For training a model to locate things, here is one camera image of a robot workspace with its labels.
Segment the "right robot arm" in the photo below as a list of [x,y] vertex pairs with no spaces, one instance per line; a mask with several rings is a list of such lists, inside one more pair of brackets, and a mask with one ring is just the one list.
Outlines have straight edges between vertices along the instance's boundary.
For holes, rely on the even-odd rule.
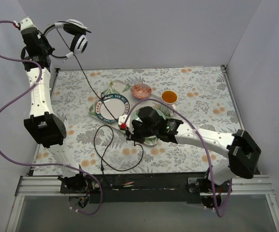
[[226,158],[212,165],[203,180],[204,188],[214,192],[221,184],[238,176],[252,179],[261,149],[245,130],[222,133],[206,129],[194,129],[186,120],[163,118],[152,107],[142,107],[138,118],[120,118],[126,125],[127,139],[143,143],[145,138],[156,136],[163,142],[192,145],[205,148]]

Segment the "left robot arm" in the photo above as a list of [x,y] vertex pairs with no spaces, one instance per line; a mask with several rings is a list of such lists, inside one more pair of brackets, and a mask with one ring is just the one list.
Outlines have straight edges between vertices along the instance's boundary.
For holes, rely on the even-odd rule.
[[27,63],[24,65],[30,86],[34,87],[30,94],[31,108],[29,118],[24,120],[24,126],[33,139],[61,163],[62,176],[59,180],[69,189],[83,193],[88,188],[88,182],[79,171],[80,165],[68,152],[65,142],[67,131],[64,123],[54,114],[50,97],[50,65],[49,56],[53,48],[45,36],[36,28],[21,30],[26,47],[21,58]]

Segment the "black white headphones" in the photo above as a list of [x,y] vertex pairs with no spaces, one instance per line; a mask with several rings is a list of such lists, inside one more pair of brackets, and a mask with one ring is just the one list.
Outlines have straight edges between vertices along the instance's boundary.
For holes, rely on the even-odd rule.
[[77,54],[82,54],[88,46],[87,35],[91,34],[91,31],[79,20],[68,19],[60,20],[49,25],[43,32],[47,37],[49,32],[56,30],[65,43],[68,53],[66,55],[54,55],[52,57],[56,59],[69,59]]

